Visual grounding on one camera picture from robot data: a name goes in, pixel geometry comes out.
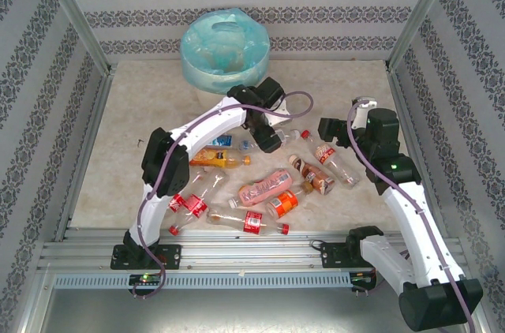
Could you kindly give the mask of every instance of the blue plastic bag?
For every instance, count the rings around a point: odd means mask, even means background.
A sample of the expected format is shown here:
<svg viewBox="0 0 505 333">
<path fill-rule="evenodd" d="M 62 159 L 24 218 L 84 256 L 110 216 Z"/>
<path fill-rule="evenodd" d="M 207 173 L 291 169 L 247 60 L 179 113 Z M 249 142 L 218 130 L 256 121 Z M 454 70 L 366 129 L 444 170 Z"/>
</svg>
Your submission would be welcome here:
<svg viewBox="0 0 505 333">
<path fill-rule="evenodd" d="M 258 84 L 268 68 L 267 29 L 240 9 L 204 14 L 181 41 L 182 73 L 200 90 L 226 94 L 238 84 Z"/>
</svg>

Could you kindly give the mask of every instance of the red bottle cap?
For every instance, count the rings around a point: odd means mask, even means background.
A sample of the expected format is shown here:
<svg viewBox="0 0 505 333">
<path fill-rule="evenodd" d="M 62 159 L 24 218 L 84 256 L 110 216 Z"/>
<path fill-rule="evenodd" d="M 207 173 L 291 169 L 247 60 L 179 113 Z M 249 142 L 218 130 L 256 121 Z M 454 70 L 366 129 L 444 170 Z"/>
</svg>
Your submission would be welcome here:
<svg viewBox="0 0 505 333">
<path fill-rule="evenodd" d="M 171 232 L 174 236 L 177 236 L 179 234 L 179 229 L 177 229 L 175 226 L 168 228 L 168 231 Z"/>
</svg>

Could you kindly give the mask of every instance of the plastic bottle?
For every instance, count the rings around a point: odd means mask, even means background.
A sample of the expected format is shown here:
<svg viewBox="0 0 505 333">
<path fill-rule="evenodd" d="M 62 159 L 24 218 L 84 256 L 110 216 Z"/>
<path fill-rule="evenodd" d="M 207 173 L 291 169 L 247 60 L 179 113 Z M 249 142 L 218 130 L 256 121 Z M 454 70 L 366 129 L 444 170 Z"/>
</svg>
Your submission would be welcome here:
<svg viewBox="0 0 505 333">
<path fill-rule="evenodd" d="M 242 164 L 251 164 L 251 157 L 242 155 L 234 149 L 208 149 L 203 148 L 189 162 L 191 166 L 213 166 L 223 169 L 234 169 Z"/>
<path fill-rule="evenodd" d="M 319 167 L 306 163 L 300 157 L 290 157 L 291 166 L 297 169 L 301 176 L 309 182 L 321 195 L 326 195 L 335 186 L 335 180 Z"/>
<path fill-rule="evenodd" d="M 231 149 L 234 146 L 235 139 L 231 134 L 222 134 L 206 145 L 206 148 L 213 149 Z"/>
<path fill-rule="evenodd" d="M 207 223 L 229 226 L 260 236 L 273 233 L 288 234 L 290 231 L 289 225 L 279 224 L 267 214 L 244 209 L 210 208 Z"/>
<path fill-rule="evenodd" d="M 300 185 L 294 185 L 287 191 L 270 199 L 267 202 L 267 211 L 274 219 L 280 219 L 287 212 L 299 205 L 312 190 L 312 185 L 307 181 L 304 181 Z"/>
<path fill-rule="evenodd" d="M 228 175 L 219 169 L 214 169 L 205 176 L 205 179 L 197 182 L 191 196 L 184 201 L 184 207 L 179 208 L 175 214 L 175 221 L 168 231 L 177 236 L 182 227 L 197 221 L 207 210 L 208 203 L 227 181 Z"/>
<path fill-rule="evenodd" d="M 251 207 L 263 200 L 286 191 L 293 184 L 293 178 L 286 169 L 280 169 L 268 175 L 265 179 L 255 181 L 249 185 L 243 185 L 238 190 L 238 195 L 229 199 L 230 207 L 239 205 Z"/>
<path fill-rule="evenodd" d="M 329 169 L 345 187 L 352 189 L 360 181 L 359 174 L 329 144 L 315 138 L 308 130 L 304 130 L 301 138 L 307 141 L 317 160 Z"/>
<path fill-rule="evenodd" d="M 275 133 L 279 136 L 281 140 L 281 147 L 285 146 L 287 143 L 300 138 L 300 131 L 298 130 L 283 130 L 276 129 Z M 238 144 L 238 150 L 240 153 L 253 153 L 261 152 L 260 147 L 254 140 L 243 140 Z"/>
<path fill-rule="evenodd" d="M 195 181 L 202 181 L 205 177 L 205 170 L 202 167 L 196 167 L 196 171 L 191 171 L 189 176 L 189 182 L 186 187 L 181 190 L 181 192 L 176 193 L 170 203 L 168 204 L 166 212 L 168 214 L 175 213 L 182 207 L 184 201 L 192 194 L 193 191 L 193 183 Z"/>
</svg>

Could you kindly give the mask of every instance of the enclosure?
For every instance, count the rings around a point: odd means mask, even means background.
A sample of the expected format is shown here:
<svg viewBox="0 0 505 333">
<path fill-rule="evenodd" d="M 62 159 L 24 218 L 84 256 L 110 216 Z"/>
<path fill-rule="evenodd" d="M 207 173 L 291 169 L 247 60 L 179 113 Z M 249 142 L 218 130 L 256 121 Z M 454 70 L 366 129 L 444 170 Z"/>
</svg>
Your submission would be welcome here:
<svg viewBox="0 0 505 333">
<path fill-rule="evenodd" d="M 181 37 L 233 7 L 268 31 L 267 76 L 314 98 L 292 129 L 345 118 L 361 95 L 396 111 L 440 233 L 484 289 L 477 331 L 505 331 L 505 0 L 1 0 L 0 331 L 411 331 L 387 284 L 355 298 L 362 269 L 325 268 L 310 246 L 376 225 L 406 248 L 351 149 L 336 150 L 361 182 L 310 195 L 281 219 L 285 237 L 204 219 L 172 237 L 167 216 L 161 243 L 181 252 L 160 294 L 133 300 L 143 272 L 110 268 L 137 216 L 149 135 L 208 109 L 182 76 Z M 293 153 L 310 158 L 298 140 L 227 171 L 219 201 L 292 170 Z"/>
</svg>

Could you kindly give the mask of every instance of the beige floor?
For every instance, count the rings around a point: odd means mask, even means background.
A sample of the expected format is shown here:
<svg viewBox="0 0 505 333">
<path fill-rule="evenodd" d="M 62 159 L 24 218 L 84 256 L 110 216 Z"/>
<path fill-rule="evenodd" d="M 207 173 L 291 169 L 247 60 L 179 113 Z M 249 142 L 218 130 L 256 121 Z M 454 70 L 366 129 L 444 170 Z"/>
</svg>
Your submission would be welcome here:
<svg viewBox="0 0 505 333">
<path fill-rule="evenodd" d="M 345 118 L 350 100 L 359 95 L 374 96 L 380 107 L 395 107 L 382 61 L 272 61 L 268 75 L 286 92 L 305 90 L 315 100 L 310 114 L 290 123 L 293 129 L 316 133 L 321 117 Z M 301 97 L 294 97 L 288 104 L 292 112 L 306 106 Z M 140 162 L 150 133 L 159 126 L 170 130 L 184 125 L 205 111 L 195 90 L 184 81 L 179 61 L 120 62 L 71 225 L 130 227 L 142 195 Z M 239 136 L 249 135 L 242 128 L 235 130 Z M 402 137 L 400 142 L 405 151 Z M 291 230 L 348 230 L 369 224 L 383 230 L 398 230 L 395 219 L 366 179 L 365 169 L 352 150 L 337 148 L 337 152 L 359 170 L 360 184 L 353 190 L 335 187 L 327 196 L 313 193 L 281 221 L 289 223 Z M 230 181 L 214 201 L 227 200 L 244 182 L 262 178 L 279 167 L 291 169 L 293 176 L 301 180 L 287 162 L 293 153 L 305 161 L 315 162 L 303 140 L 270 155 L 253 155 L 251 166 L 227 170 Z M 170 223 L 171 218 L 165 218 L 163 226 L 168 227 Z M 187 229 L 225 228 L 210 226 L 200 219 Z"/>
</svg>

